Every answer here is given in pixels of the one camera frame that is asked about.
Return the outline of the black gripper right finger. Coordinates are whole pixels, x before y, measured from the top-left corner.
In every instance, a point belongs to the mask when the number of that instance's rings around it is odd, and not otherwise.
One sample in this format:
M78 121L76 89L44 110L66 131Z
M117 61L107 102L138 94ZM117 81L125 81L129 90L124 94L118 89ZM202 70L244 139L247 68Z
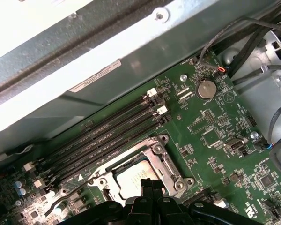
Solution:
M152 180L154 200L162 225L247 225L248 218L205 201L185 207L174 198L165 197L161 180Z

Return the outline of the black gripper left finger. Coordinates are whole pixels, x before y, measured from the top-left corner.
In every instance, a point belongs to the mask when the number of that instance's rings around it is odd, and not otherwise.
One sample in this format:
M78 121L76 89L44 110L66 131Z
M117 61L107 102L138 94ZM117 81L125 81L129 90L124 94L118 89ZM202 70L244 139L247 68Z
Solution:
M125 206L106 201L63 221L64 225L151 225L153 200L151 179L141 179L141 194L128 199Z

